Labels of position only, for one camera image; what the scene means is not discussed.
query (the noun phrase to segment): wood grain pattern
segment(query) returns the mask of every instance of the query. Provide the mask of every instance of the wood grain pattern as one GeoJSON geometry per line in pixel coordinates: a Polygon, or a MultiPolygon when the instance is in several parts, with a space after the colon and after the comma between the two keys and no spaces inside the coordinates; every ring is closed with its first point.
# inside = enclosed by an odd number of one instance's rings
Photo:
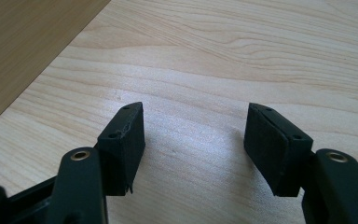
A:
{"type": "Polygon", "coordinates": [[[0,115],[107,3],[0,1],[0,115]]]}
{"type": "Polygon", "coordinates": [[[358,160],[358,1],[115,0],[0,117],[12,195],[142,101],[146,149],[112,223],[304,223],[246,156],[249,102],[358,160]]]}

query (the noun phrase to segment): brown wooden board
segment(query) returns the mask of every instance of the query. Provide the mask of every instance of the brown wooden board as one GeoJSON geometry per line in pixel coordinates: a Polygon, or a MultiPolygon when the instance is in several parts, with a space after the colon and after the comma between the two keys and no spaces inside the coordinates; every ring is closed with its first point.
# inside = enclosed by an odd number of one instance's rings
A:
{"type": "Polygon", "coordinates": [[[108,2],[0,1],[0,114],[108,2]]]}

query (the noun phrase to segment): wooden panel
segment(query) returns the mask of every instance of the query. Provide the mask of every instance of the wooden panel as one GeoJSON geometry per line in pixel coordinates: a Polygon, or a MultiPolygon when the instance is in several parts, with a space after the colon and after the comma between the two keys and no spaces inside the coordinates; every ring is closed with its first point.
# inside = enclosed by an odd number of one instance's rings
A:
{"type": "Polygon", "coordinates": [[[0,117],[9,195],[144,102],[134,193],[110,223],[304,223],[243,149],[249,102],[358,160],[358,0],[115,0],[0,117]]]}
{"type": "Polygon", "coordinates": [[[0,114],[107,3],[0,1],[0,114]]]}

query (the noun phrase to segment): wood grain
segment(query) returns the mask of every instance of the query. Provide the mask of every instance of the wood grain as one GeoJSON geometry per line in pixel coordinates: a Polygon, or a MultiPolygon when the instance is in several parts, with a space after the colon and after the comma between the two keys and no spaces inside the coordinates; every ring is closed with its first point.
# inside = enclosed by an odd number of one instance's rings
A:
{"type": "Polygon", "coordinates": [[[134,194],[111,223],[304,223],[243,150],[249,102],[358,160],[358,1],[111,1],[0,117],[9,195],[144,102],[134,194]]]}
{"type": "Polygon", "coordinates": [[[0,115],[107,3],[0,1],[0,115]]]}

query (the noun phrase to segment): wooden table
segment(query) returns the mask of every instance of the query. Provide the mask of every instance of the wooden table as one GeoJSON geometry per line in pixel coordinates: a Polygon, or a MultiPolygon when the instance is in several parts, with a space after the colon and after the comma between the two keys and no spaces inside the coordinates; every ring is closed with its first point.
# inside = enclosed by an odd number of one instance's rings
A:
{"type": "Polygon", "coordinates": [[[146,149],[111,223],[304,223],[247,157],[249,102],[358,160],[358,0],[112,1],[0,117],[8,195],[142,101],[146,149]]]}

